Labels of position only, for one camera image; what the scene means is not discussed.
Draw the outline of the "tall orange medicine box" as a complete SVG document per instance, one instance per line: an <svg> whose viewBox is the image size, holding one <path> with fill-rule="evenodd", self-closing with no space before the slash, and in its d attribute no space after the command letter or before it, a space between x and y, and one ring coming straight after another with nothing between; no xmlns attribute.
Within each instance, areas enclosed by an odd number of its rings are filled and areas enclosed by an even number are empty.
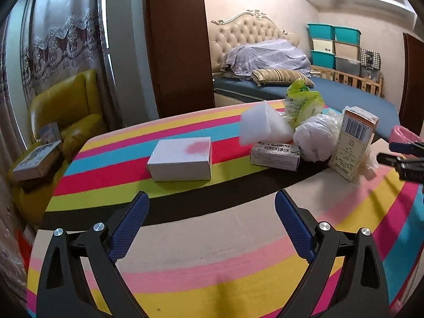
<svg viewBox="0 0 424 318"><path fill-rule="evenodd" d="M358 106L345 107L330 168L352 182L365 161L378 122L376 115Z"/></svg>

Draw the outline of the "small white medicine box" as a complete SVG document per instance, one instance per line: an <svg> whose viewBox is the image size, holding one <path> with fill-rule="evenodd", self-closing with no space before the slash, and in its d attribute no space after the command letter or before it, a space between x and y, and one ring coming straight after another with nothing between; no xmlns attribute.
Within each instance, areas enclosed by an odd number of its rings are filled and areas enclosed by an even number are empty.
<svg viewBox="0 0 424 318"><path fill-rule="evenodd" d="M250 151L253 165L296 171L300 164L301 152L293 144L257 142Z"/></svg>

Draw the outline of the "white box with pink stain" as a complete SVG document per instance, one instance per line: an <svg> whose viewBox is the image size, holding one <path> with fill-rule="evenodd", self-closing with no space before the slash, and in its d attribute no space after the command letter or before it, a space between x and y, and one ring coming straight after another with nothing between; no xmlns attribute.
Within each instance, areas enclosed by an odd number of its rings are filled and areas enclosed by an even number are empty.
<svg viewBox="0 0 424 318"><path fill-rule="evenodd" d="M147 162L156 182L209 181L212 141L210 137L162 139Z"/></svg>

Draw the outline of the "pink lined trash bin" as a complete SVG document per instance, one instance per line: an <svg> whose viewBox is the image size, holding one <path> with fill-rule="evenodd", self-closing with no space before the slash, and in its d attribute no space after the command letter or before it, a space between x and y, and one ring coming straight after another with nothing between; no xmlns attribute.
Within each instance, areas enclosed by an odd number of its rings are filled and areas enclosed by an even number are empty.
<svg viewBox="0 0 424 318"><path fill-rule="evenodd" d="M390 132L389 143L414 143L420 142L423 143L423 139L421 139L418 135L411 132L409 129L403 126L394 126L392 131Z"/></svg>

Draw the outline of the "dark brown door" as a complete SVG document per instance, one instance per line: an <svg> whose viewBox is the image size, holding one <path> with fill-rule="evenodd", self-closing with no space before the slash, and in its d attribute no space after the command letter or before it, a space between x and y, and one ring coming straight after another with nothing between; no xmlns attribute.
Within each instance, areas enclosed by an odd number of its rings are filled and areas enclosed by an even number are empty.
<svg viewBox="0 0 424 318"><path fill-rule="evenodd" d="M423 127L423 41L404 33L405 74L400 124L420 135Z"/></svg>

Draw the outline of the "bed with blue cover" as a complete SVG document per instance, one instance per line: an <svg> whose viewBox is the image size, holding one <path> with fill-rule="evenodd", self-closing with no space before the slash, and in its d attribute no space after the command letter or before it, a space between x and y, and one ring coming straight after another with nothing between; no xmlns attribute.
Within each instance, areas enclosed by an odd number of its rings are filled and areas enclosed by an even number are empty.
<svg viewBox="0 0 424 318"><path fill-rule="evenodd" d="M400 125L396 108L388 101L376 95L352 88L341 83L322 78L312 78L313 87L308 89L308 95L317 97L327 108L342 112L345 107L357 106L379 120L375 133L382 139L388 140L395 126ZM285 99L288 88L281 85L261 85L254 81L239 79L215 78L214 92L245 103L261 100Z"/></svg>

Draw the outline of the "white crumpled plastic bag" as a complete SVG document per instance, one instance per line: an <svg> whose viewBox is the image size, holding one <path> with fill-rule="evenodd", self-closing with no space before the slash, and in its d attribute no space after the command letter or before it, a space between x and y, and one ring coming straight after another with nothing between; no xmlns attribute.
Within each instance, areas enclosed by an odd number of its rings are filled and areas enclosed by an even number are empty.
<svg viewBox="0 0 424 318"><path fill-rule="evenodd" d="M319 113L305 120L295 129L293 143L307 162L325 162L338 141L343 115Z"/></svg>

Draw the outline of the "checkered black white bag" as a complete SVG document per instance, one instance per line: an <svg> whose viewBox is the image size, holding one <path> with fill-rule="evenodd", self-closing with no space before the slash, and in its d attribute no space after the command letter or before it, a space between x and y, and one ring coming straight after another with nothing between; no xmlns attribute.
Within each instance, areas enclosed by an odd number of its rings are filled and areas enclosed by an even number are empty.
<svg viewBox="0 0 424 318"><path fill-rule="evenodd" d="M381 70L381 56L378 52L361 48L361 65L373 70Z"/></svg>

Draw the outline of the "grey storage bin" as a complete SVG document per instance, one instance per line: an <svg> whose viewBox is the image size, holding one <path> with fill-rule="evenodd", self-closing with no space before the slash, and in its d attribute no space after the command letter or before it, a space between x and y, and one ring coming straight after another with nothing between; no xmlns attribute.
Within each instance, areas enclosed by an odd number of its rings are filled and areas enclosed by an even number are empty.
<svg viewBox="0 0 424 318"><path fill-rule="evenodd" d="M361 63L358 60L335 57L335 69L352 76L360 76Z"/></svg>

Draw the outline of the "beige storage bin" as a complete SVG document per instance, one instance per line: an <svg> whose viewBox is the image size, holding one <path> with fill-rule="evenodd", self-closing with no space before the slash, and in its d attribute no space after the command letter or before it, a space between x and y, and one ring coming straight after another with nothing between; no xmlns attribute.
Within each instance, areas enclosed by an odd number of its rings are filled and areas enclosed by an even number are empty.
<svg viewBox="0 0 424 318"><path fill-rule="evenodd" d="M359 60L360 46L345 42L334 42L335 56L349 60Z"/></svg>

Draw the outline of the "green snack bag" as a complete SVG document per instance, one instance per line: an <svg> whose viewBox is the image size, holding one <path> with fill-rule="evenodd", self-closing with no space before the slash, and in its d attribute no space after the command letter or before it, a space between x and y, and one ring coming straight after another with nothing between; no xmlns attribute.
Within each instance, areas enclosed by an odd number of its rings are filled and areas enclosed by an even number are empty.
<svg viewBox="0 0 424 318"><path fill-rule="evenodd" d="M289 86L285 97L285 116L294 129L308 118L321 113L324 100L318 91L311 90L301 80Z"/></svg>

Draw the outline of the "teal storage bin lower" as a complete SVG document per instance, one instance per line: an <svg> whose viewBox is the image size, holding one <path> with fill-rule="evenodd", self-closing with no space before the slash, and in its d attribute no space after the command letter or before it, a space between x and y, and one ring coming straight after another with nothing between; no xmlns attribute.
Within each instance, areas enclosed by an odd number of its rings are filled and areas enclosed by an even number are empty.
<svg viewBox="0 0 424 318"><path fill-rule="evenodd" d="M335 68L335 55L330 52L311 50L312 64L322 68Z"/></svg>

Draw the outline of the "teal storage bin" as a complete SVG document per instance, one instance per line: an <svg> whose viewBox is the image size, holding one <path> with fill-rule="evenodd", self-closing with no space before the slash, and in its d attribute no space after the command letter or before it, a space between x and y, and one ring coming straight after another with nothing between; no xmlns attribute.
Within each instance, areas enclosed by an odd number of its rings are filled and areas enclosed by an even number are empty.
<svg viewBox="0 0 424 318"><path fill-rule="evenodd" d="M361 31L352 27L334 26L335 41L360 46Z"/></svg>
<svg viewBox="0 0 424 318"><path fill-rule="evenodd" d="M335 55L330 52L311 50L312 64L322 68L335 68Z"/></svg>
<svg viewBox="0 0 424 318"><path fill-rule="evenodd" d="M308 23L308 35L311 39L335 40L335 30L330 24Z"/></svg>

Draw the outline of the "teal storage bin top right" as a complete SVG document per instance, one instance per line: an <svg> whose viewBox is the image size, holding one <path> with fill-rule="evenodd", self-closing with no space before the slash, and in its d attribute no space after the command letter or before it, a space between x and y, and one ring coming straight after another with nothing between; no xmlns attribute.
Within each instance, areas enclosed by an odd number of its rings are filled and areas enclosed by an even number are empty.
<svg viewBox="0 0 424 318"><path fill-rule="evenodd" d="M334 26L335 41L360 46L361 31L352 27Z"/></svg>

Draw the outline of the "cream storage bin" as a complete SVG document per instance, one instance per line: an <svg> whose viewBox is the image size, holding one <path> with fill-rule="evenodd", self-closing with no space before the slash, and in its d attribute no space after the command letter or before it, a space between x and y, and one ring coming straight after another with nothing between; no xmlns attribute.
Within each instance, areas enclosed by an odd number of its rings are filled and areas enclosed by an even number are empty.
<svg viewBox="0 0 424 318"><path fill-rule="evenodd" d="M313 51L328 52L333 55L335 54L334 41L332 39L313 38L312 42L313 42Z"/></svg>

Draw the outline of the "colourful striped table cloth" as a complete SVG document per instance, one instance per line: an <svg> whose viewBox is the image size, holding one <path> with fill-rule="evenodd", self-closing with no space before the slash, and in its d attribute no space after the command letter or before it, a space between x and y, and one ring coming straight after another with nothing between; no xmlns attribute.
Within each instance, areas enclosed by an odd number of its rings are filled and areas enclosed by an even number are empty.
<svg viewBox="0 0 424 318"><path fill-rule="evenodd" d="M238 141L249 104L142 123L86 143L56 186L32 248L27 310L36 312L42 261L56 228L86 230L139 191L149 214L117 262L126 285L150 317L275 317L298 285L300 258L275 212L286 189L297 205L340 231L369 228L387 277L389 300L406 295L423 250L421 186L380 167L372 180L348 182L325 164L297 171L251 164ZM154 182L147 160L162 139L208 137L207 182Z"/></svg>

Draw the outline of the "teal storage bin top left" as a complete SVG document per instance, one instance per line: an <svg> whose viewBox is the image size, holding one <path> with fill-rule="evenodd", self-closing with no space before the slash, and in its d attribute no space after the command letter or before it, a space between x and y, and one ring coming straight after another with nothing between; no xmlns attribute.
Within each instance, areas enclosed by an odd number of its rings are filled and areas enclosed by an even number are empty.
<svg viewBox="0 0 424 318"><path fill-rule="evenodd" d="M308 35L311 39L335 40L335 30L330 24L308 23Z"/></svg>

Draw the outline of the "striped gold pillow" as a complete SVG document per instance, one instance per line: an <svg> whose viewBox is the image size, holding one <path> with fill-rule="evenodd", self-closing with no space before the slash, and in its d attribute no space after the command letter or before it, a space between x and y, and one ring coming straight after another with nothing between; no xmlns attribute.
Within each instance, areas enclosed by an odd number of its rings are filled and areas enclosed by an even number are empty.
<svg viewBox="0 0 424 318"><path fill-rule="evenodd" d="M258 85L284 85L289 86L297 80L301 80L309 88L315 85L310 78L296 70L287 69L258 69L251 74L251 79Z"/></svg>

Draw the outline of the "lavender striped duvet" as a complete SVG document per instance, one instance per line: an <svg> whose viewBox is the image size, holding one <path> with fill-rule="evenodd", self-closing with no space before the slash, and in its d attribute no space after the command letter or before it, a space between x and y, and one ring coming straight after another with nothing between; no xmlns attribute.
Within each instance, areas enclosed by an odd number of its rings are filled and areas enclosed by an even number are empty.
<svg viewBox="0 0 424 318"><path fill-rule="evenodd" d="M271 39L233 48L223 56L221 69L248 78L255 70L294 70L310 78L311 63L307 55L286 39Z"/></svg>

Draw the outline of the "beige tufted headboard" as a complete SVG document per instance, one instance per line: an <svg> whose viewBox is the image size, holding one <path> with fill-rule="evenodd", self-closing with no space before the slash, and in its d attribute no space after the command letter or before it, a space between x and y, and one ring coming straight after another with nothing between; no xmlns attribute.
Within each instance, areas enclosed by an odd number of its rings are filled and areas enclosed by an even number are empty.
<svg viewBox="0 0 424 318"><path fill-rule="evenodd" d="M296 34L280 29L265 13L247 10L230 19L212 20L208 25L209 47L213 77L222 73L223 57L235 47L270 39L285 39L298 46Z"/></svg>

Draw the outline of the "lace patterned curtain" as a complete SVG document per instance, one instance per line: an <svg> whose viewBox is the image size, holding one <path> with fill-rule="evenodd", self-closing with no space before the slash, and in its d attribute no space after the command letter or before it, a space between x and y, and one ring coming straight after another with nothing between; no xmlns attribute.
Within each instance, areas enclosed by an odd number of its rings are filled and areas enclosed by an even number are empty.
<svg viewBox="0 0 424 318"><path fill-rule="evenodd" d="M101 0L18 0L1 23L1 146L34 142L29 107L53 85L96 71L106 128L113 125Z"/></svg>

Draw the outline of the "dark brown wardrobe panel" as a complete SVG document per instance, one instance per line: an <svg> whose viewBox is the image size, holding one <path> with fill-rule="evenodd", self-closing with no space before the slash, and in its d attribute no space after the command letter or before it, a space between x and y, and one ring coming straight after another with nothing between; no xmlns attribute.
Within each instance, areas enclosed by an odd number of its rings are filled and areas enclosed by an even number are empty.
<svg viewBox="0 0 424 318"><path fill-rule="evenodd" d="M143 0L143 12L159 117L214 108L204 0Z"/></svg>

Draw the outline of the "wooden crib rail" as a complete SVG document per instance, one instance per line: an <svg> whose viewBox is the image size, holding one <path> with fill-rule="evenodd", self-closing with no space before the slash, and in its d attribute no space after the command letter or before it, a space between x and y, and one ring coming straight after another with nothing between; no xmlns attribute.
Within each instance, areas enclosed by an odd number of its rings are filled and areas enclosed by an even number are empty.
<svg viewBox="0 0 424 318"><path fill-rule="evenodd" d="M380 77L378 82L374 82L368 78L361 78L359 76L316 65L311 65L311 75L328 81L348 85L353 88L358 88L364 92L379 96L380 98L385 97L383 90L383 77Z"/></svg>

